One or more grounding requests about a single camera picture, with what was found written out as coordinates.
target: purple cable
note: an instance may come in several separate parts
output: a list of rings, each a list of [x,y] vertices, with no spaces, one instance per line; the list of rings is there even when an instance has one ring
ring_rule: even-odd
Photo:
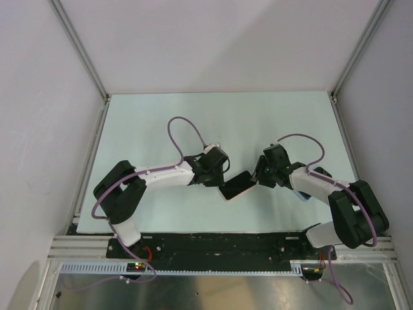
[[[354,200],[354,201],[356,202],[356,204],[359,206],[360,211],[363,213],[363,216],[366,218],[366,221],[367,221],[367,223],[368,223],[368,227],[370,228],[370,230],[371,230],[371,232],[372,232],[372,238],[373,238],[372,244],[364,243],[363,245],[365,245],[365,246],[367,246],[367,247],[375,247],[375,246],[377,245],[377,233],[376,233],[376,230],[374,229],[372,220],[371,220],[370,217],[368,216],[366,209],[364,208],[364,206],[363,206],[363,204],[361,203],[361,201],[357,198],[357,196],[356,196],[349,188],[347,188],[345,185],[341,184],[340,182],[334,181],[333,179],[329,178],[328,176],[324,176],[324,175],[322,175],[322,174],[320,174],[320,173],[317,173],[316,171],[310,170],[310,166],[312,166],[312,165],[314,165],[314,164],[316,164],[316,163],[319,163],[321,160],[323,160],[323,158],[324,158],[324,156],[325,156],[324,146],[323,146],[316,138],[314,138],[314,137],[312,137],[312,136],[309,136],[309,135],[307,135],[307,134],[287,134],[286,136],[283,136],[282,138],[279,138],[278,141],[281,141],[281,140],[284,140],[284,139],[287,139],[287,138],[293,137],[293,136],[299,136],[299,137],[308,138],[308,139],[310,139],[310,140],[312,140],[312,141],[314,141],[314,142],[316,142],[316,143],[318,144],[318,146],[319,146],[320,149],[321,149],[321,156],[320,156],[320,158],[319,158],[318,160],[312,161],[312,162],[310,162],[307,166],[305,166],[306,172],[307,172],[309,175],[311,175],[311,176],[313,176],[313,177],[315,177],[315,178],[319,178],[320,180],[323,180],[323,181],[325,181],[325,182],[327,182],[327,183],[330,183],[330,184],[333,184],[333,185],[339,187],[340,189],[343,189],[344,191],[346,191],[346,192],[353,198],[353,200]],[[332,277],[333,277],[333,280],[330,280],[330,279],[322,279],[321,281],[322,281],[322,282],[328,282],[328,283],[334,284],[334,285],[337,287],[337,290],[339,291],[342,299],[344,299],[344,301],[345,301],[347,304],[353,305],[354,301],[353,301],[352,296],[351,296],[350,293],[337,281],[336,273],[334,272],[334,269],[333,269],[333,267],[332,267],[332,263],[331,263],[331,252],[332,252],[333,248],[334,248],[334,245],[331,245],[330,248],[329,248],[329,250],[328,250],[328,264],[330,265],[330,270],[331,270],[331,275],[332,275]],[[347,299],[347,298],[345,297],[343,291],[347,294],[347,296],[348,296],[350,299]]]
[[[366,247],[375,247],[377,245],[377,233],[376,230],[374,229],[372,220],[370,219],[370,217],[367,214],[366,209],[364,208],[363,204],[361,203],[361,201],[357,198],[357,196],[349,189],[347,188],[345,185],[341,184],[340,182],[337,182],[331,178],[329,178],[328,176],[324,176],[320,173],[317,173],[316,171],[312,171],[310,170],[310,166],[319,163],[321,160],[323,160],[324,156],[325,156],[325,149],[324,146],[316,139],[313,138],[312,136],[306,135],[306,134],[287,134],[286,136],[283,136],[282,138],[279,138],[278,141],[284,140],[286,138],[292,137],[292,136],[299,136],[299,137],[304,137],[304,138],[308,138],[314,142],[316,142],[318,144],[318,146],[321,149],[321,156],[318,160],[312,161],[310,162],[307,166],[305,166],[305,170],[306,172],[311,175],[314,176],[320,180],[323,180],[329,184],[333,184],[337,187],[339,187],[340,189],[345,190],[350,196],[351,198],[353,198],[353,200],[356,202],[356,204],[359,206],[360,211],[363,213],[363,216],[366,218],[366,221],[368,223],[368,228],[370,228],[371,232],[372,232],[372,238],[373,238],[373,243],[369,244],[369,243],[364,243],[363,245],[365,245]]]
[[[182,119],[182,120],[186,121],[187,123],[189,123],[189,124],[192,126],[192,128],[196,131],[199,139],[201,140],[201,143],[202,143],[203,147],[206,146],[205,141],[204,141],[204,139],[202,138],[201,133],[199,132],[198,128],[196,128],[196,126],[194,125],[194,123],[192,123],[189,119],[184,118],[183,116],[175,116],[175,117],[173,117],[173,118],[171,118],[171,119],[169,120],[168,125],[167,125],[167,129],[168,129],[168,135],[169,135],[170,141],[172,142],[172,144],[174,145],[174,147],[177,149],[177,151],[178,151],[181,159],[179,160],[178,163],[176,163],[176,164],[174,164],[174,165],[169,165],[169,166],[160,167],[160,168],[154,168],[154,169],[150,170],[150,172],[158,172],[158,171],[164,171],[164,170],[168,170],[168,169],[173,169],[175,166],[180,166],[180,165],[183,163],[183,161],[184,161],[182,150],[181,150],[181,148],[178,146],[178,144],[175,142],[175,139],[174,139],[174,137],[172,136],[172,133],[171,133],[171,131],[170,131],[170,124],[171,124],[175,119]],[[117,188],[117,187],[118,187],[119,185],[121,185],[123,182],[125,182],[126,180],[129,180],[130,178],[133,178],[133,177],[135,177],[135,176],[139,176],[140,174],[144,174],[144,173],[146,173],[146,172],[147,172],[147,170],[142,170],[142,171],[138,171],[138,172],[131,173],[131,174],[129,174],[128,176],[125,176],[124,178],[121,178],[119,181],[115,182],[112,186],[110,186],[110,187],[102,194],[102,196],[99,197],[99,199],[96,201],[95,205],[93,206],[93,208],[92,208],[92,217],[93,217],[94,219],[97,219],[97,220],[107,220],[108,218],[107,218],[106,216],[98,216],[98,215],[96,215],[96,210],[97,210],[97,208],[99,207],[99,205],[101,204],[101,202],[102,202],[115,188]],[[155,270],[148,262],[140,259],[140,258],[139,258],[138,256],[136,256],[134,253],[132,253],[132,252],[129,250],[129,248],[123,243],[123,241],[120,239],[120,237],[117,236],[116,230],[114,229],[113,225],[112,225],[111,223],[109,223],[109,226],[110,226],[111,230],[114,232],[117,240],[119,241],[120,245],[121,245],[122,248],[125,250],[125,252],[127,252],[132,258],[134,258],[134,259],[137,260],[138,262],[141,262],[142,264],[145,264],[145,265],[154,273],[154,274],[153,274],[153,277],[149,278],[148,280],[140,280],[140,281],[139,281],[139,280],[127,279],[127,281],[132,282],[132,283],[147,283],[147,282],[151,282],[152,280],[154,280],[154,279],[156,278],[156,270]],[[105,282],[105,281],[108,281],[108,280],[112,280],[112,279],[115,279],[115,278],[119,278],[119,276],[110,276],[110,277],[105,278],[105,279],[102,279],[102,280],[100,280],[100,281],[98,281],[98,282],[96,282],[96,283],[94,283],[94,284],[91,284],[91,285],[89,285],[89,286],[87,286],[87,287],[82,287],[82,288],[80,288],[80,289],[71,289],[71,290],[79,290],[79,291],[81,291],[81,290],[83,290],[83,289],[91,288],[91,287],[93,287],[93,286],[95,286],[95,285],[98,285],[98,284],[100,284],[100,283],[102,283],[102,282]]]
[[[187,123],[189,123],[192,128],[194,128],[194,130],[196,131],[199,139],[201,140],[202,146],[205,147],[205,141],[202,138],[201,133],[199,132],[198,128],[196,128],[196,126],[194,125],[194,123],[192,123],[189,119],[184,118],[183,116],[175,116],[173,118],[171,118],[168,122],[167,128],[168,128],[168,136],[170,138],[170,141],[172,142],[172,144],[174,145],[174,147],[177,149],[181,159],[179,160],[178,163],[176,163],[175,165],[170,165],[170,166],[165,166],[165,167],[160,167],[160,168],[154,168],[152,169],[150,172],[158,172],[158,171],[163,171],[163,170],[168,170],[168,169],[173,169],[175,166],[180,166],[183,163],[183,153],[181,148],[178,146],[178,144],[175,142],[174,137],[172,136],[172,133],[170,131],[170,124],[175,120],[175,119],[182,119],[184,121],[186,121]],[[139,176],[141,174],[146,173],[147,170],[142,170],[142,171],[138,171],[138,172],[134,172],[131,173],[123,178],[121,178],[119,181],[117,181],[116,183],[114,183],[111,187],[109,187],[103,194],[102,196],[99,197],[99,199],[96,201],[95,205],[92,208],[92,217],[96,220],[107,220],[106,216],[98,216],[96,215],[96,210],[99,207],[99,205],[102,203],[102,201],[119,185],[121,185],[123,182],[129,180],[130,178],[133,178],[135,176]]]
[[[346,290],[346,288],[344,286],[342,286],[340,283],[338,283],[337,279],[336,279],[336,274],[332,268],[332,262],[331,262],[331,252],[333,250],[334,246],[331,245],[330,248],[328,249],[328,265],[330,266],[330,271],[331,271],[331,275],[333,277],[333,280],[330,279],[320,279],[320,280],[307,280],[305,278],[305,276],[303,275],[303,279],[304,281],[310,283],[315,283],[315,282],[326,282],[326,283],[330,283],[333,284],[337,287],[338,292],[340,293],[340,296],[342,297],[342,299],[348,304],[348,305],[353,305],[354,304],[354,300],[353,297],[351,296],[350,292]]]

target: purple wire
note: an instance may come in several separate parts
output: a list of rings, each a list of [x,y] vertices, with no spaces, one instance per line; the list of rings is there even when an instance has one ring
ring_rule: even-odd
[[[171,133],[171,131],[170,131],[170,125],[171,125],[171,123],[172,123],[174,120],[176,120],[176,119],[182,119],[182,120],[186,121],[187,123],[189,123],[189,124],[192,126],[192,128],[196,131],[199,139],[201,140],[201,143],[202,143],[203,147],[206,146],[205,141],[204,141],[204,139],[202,138],[201,133],[199,132],[198,128],[194,125],[194,123],[192,123],[189,119],[184,118],[183,116],[175,116],[175,117],[173,117],[173,118],[171,118],[171,119],[169,120],[168,125],[167,125],[167,129],[168,129],[168,136],[169,136],[169,138],[170,138],[170,141],[172,142],[172,144],[174,145],[174,147],[177,149],[177,151],[178,151],[181,159],[179,160],[179,162],[177,162],[177,163],[174,164],[174,165],[169,165],[169,166],[160,167],[160,168],[154,168],[154,169],[151,169],[150,172],[158,172],[158,171],[164,171],[164,170],[168,170],[168,169],[173,169],[175,166],[180,166],[180,165],[183,163],[183,161],[184,161],[184,159],[183,159],[184,156],[183,156],[182,150],[181,150],[181,148],[179,147],[179,145],[176,143],[176,141],[175,141],[175,139],[174,139],[174,137],[172,136],[172,133]],[[102,203],[102,201],[103,201],[115,188],[117,188],[117,187],[118,187],[119,185],[121,185],[123,182],[125,182],[125,181],[127,181],[127,180],[129,180],[130,178],[133,178],[133,177],[135,177],[135,176],[139,176],[139,175],[141,175],[141,174],[144,174],[144,173],[146,173],[146,172],[147,172],[147,170],[142,170],[142,171],[138,171],[138,172],[131,173],[131,174],[129,174],[128,176],[125,176],[125,177],[121,178],[119,181],[115,182],[112,186],[110,186],[110,187],[102,194],[102,196],[99,197],[99,199],[96,201],[95,205],[93,206],[93,208],[92,208],[92,217],[93,217],[94,219],[96,219],[96,220],[107,220],[108,218],[107,218],[106,216],[98,216],[98,215],[96,215],[96,210],[97,210],[97,208],[99,207],[99,205]],[[155,270],[148,262],[142,260],[140,257],[138,257],[138,256],[136,256],[134,253],[132,253],[132,252],[129,250],[129,248],[123,243],[123,241],[120,239],[120,237],[116,234],[116,230],[114,229],[113,225],[112,225],[111,223],[109,223],[109,226],[110,226],[111,230],[114,232],[114,234],[115,234],[118,242],[120,243],[120,245],[122,246],[122,248],[125,250],[125,252],[127,252],[132,258],[134,258],[134,259],[137,260],[138,262],[141,262],[142,264],[145,264],[145,265],[153,272],[153,276],[152,276],[151,278],[149,278],[148,280],[133,280],[133,279],[129,279],[129,278],[128,278],[128,279],[126,279],[126,281],[129,281],[129,282],[132,282],[132,283],[140,283],[140,284],[142,284],[142,283],[148,283],[148,282],[151,282],[152,280],[155,280],[155,278],[156,278],[156,270]],[[119,278],[119,276],[109,276],[108,278],[104,278],[104,279],[102,279],[102,280],[100,280],[100,281],[95,282],[94,284],[90,284],[90,285],[88,285],[88,286],[86,286],[86,287],[81,287],[81,288],[79,288],[79,289],[69,288],[69,287],[67,287],[64,283],[63,283],[63,286],[64,286],[66,289],[70,289],[71,291],[82,291],[82,290],[84,290],[84,289],[89,289],[89,288],[91,288],[91,287],[94,287],[94,286],[96,286],[96,285],[99,285],[100,283],[103,283],[103,282],[109,281],[109,280],[113,280],[113,279],[116,279],[116,278]]]
[[[367,223],[368,223],[368,227],[370,228],[370,230],[371,230],[371,232],[372,232],[373,242],[372,242],[371,244],[369,244],[369,243],[364,243],[363,245],[365,245],[365,246],[367,246],[367,247],[375,247],[375,246],[377,245],[377,233],[376,233],[376,230],[374,229],[372,220],[371,220],[370,217],[368,216],[366,209],[364,208],[364,206],[363,206],[363,204],[361,203],[361,201],[357,198],[357,196],[356,196],[347,186],[341,184],[340,182],[335,181],[335,180],[329,178],[328,176],[324,176],[324,175],[322,175],[322,174],[320,174],[320,173],[317,173],[316,171],[310,170],[310,166],[312,166],[312,165],[314,165],[314,164],[316,164],[316,163],[319,163],[321,160],[323,160],[323,158],[324,158],[324,156],[325,156],[324,146],[323,146],[316,138],[314,138],[314,137],[312,137],[312,136],[309,136],[309,135],[307,135],[307,134],[287,134],[286,136],[283,136],[283,137],[279,138],[278,141],[281,141],[281,140],[284,140],[284,139],[287,139],[287,138],[293,137],[293,136],[299,136],[299,137],[308,138],[308,139],[310,139],[310,140],[312,140],[312,141],[314,141],[314,142],[316,142],[316,143],[318,144],[318,146],[319,146],[320,149],[321,149],[321,156],[319,157],[319,159],[317,159],[317,160],[315,160],[315,161],[312,161],[312,162],[310,162],[307,166],[305,166],[305,170],[306,170],[307,174],[309,174],[309,175],[311,175],[311,176],[313,176],[313,177],[315,177],[315,178],[319,178],[320,180],[323,180],[323,181],[325,181],[325,182],[327,182],[327,183],[333,184],[333,185],[339,187],[340,189],[343,189],[344,191],[346,191],[346,192],[353,198],[353,200],[355,201],[355,203],[359,206],[360,211],[363,213],[363,216],[366,218],[366,221],[367,221]],[[332,266],[332,263],[331,263],[331,252],[332,252],[333,248],[334,248],[334,246],[331,245],[330,248],[329,248],[329,250],[328,250],[328,264],[330,265],[330,270],[331,270],[331,275],[332,275],[332,277],[333,277],[333,280],[330,280],[330,279],[322,279],[321,281],[322,281],[322,282],[328,282],[328,283],[334,284],[334,285],[337,287],[337,290],[339,291],[342,299],[344,299],[344,301],[345,301],[347,304],[353,305],[354,301],[353,301],[353,298],[352,298],[351,294],[337,281],[336,273],[334,272],[334,269],[333,269],[333,266]],[[350,299],[347,299],[347,298],[345,297],[343,291],[347,294],[347,296],[348,296]]]
[[[170,141],[172,142],[172,144],[174,145],[174,147],[177,149],[181,159],[179,160],[179,162],[177,162],[175,165],[169,165],[169,166],[165,166],[165,167],[160,167],[160,168],[154,168],[152,169],[150,172],[158,172],[158,171],[164,171],[164,170],[168,170],[168,169],[173,169],[175,166],[180,166],[183,163],[183,153],[181,148],[179,147],[179,145],[175,142],[174,137],[172,136],[172,133],[170,131],[170,124],[175,120],[175,119],[182,119],[184,121],[186,121],[187,123],[189,123],[192,128],[194,128],[194,130],[196,131],[199,139],[201,140],[201,143],[204,146],[206,146],[204,139],[202,138],[201,133],[199,132],[198,128],[196,128],[196,126],[194,125],[194,123],[192,123],[189,119],[184,118],[183,116],[175,116],[173,118],[171,118],[168,122],[167,125],[167,129],[168,129],[168,136]],[[102,203],[102,201],[119,185],[121,185],[123,182],[135,177],[135,176],[139,176],[141,174],[146,173],[147,170],[142,170],[142,171],[138,171],[138,172],[134,172],[131,173],[123,178],[121,178],[119,181],[115,182],[111,187],[109,187],[103,194],[102,196],[99,197],[99,199],[96,201],[95,205],[92,208],[92,217],[96,220],[107,220],[106,216],[98,216],[96,215],[96,210],[99,207],[99,205]]]
[[[324,146],[316,139],[313,138],[312,136],[306,135],[306,134],[287,134],[286,136],[283,136],[282,138],[279,138],[278,141],[284,140],[286,138],[292,137],[292,136],[299,136],[299,137],[304,137],[304,138],[308,138],[314,142],[316,142],[318,144],[318,146],[321,149],[321,156],[319,159],[310,162],[307,166],[305,166],[305,170],[306,172],[311,175],[314,176],[320,180],[323,180],[327,183],[333,184],[337,187],[339,187],[340,189],[345,190],[350,196],[351,198],[353,198],[353,200],[356,202],[356,204],[359,206],[360,211],[363,213],[363,216],[366,218],[366,221],[368,223],[368,228],[370,228],[371,233],[372,233],[372,238],[373,238],[373,242],[372,244],[369,243],[364,243],[363,245],[365,245],[366,247],[375,247],[377,245],[377,233],[376,230],[374,229],[372,220],[370,219],[370,217],[367,214],[366,209],[364,208],[363,204],[361,203],[361,201],[357,198],[357,196],[349,189],[347,188],[347,186],[341,184],[338,181],[333,180],[332,178],[329,178],[328,176],[324,176],[320,173],[317,173],[316,171],[310,170],[310,166],[319,163],[321,160],[323,160],[324,156],[325,156],[325,149]]]

